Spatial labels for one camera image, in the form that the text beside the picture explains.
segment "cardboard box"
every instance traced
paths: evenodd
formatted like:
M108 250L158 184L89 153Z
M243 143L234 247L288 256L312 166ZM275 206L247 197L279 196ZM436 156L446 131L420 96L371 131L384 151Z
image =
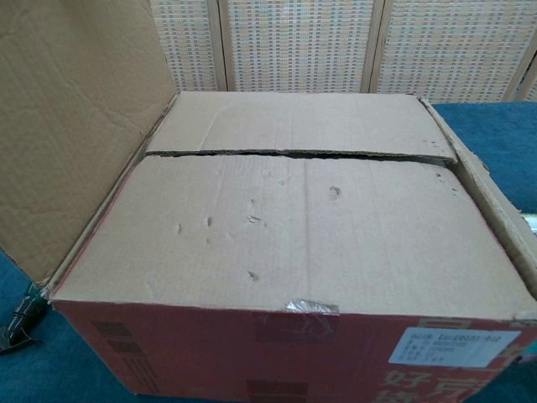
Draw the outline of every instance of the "cardboard box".
M132 392L460 401L537 336L537 241L427 101L173 103L147 2L2 7L0 244Z

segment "black object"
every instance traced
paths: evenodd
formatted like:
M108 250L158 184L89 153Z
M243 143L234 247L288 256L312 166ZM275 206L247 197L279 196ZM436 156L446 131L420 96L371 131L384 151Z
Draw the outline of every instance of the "black object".
M0 327L0 355L40 343L31 338L29 332L43 318L46 307L47 301L40 295L39 288L30 284L23 300L13 311L13 319L8 327Z

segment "teal carpet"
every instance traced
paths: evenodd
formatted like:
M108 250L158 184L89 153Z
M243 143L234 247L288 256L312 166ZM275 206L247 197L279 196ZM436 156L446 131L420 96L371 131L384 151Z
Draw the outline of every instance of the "teal carpet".
M484 160L513 204L524 212L537 212L537 103L436 107ZM28 280L0 254L1 323L10 321L27 284ZM2 403L200 401L131 395L57 312L50 312L33 335L44 344L0 357ZM467 403L536 401L537 363L527 363L511 365Z

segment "open box flap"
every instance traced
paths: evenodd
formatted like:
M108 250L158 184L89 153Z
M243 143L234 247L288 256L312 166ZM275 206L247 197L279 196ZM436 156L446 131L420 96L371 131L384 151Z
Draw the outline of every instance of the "open box flap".
M0 246L44 285L175 93L149 0L0 6Z
M464 145L425 99L421 102L456 151L459 162L451 168L479 206L529 293L537 299L537 238L520 212L494 183L483 162ZM528 313L537 317L535 312Z

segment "box flap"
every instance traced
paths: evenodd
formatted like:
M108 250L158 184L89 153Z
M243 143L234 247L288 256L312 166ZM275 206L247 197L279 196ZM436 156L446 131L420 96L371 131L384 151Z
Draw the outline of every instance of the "box flap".
M456 156L416 97L182 92L149 154L237 150Z
M145 157L54 300L509 319L537 311L447 168Z
M421 101L457 153L459 162L452 169L479 206L529 292L537 299L537 238L520 212L494 183L483 162L464 145L425 99Z
M0 6L0 245L46 283L174 95L148 0Z

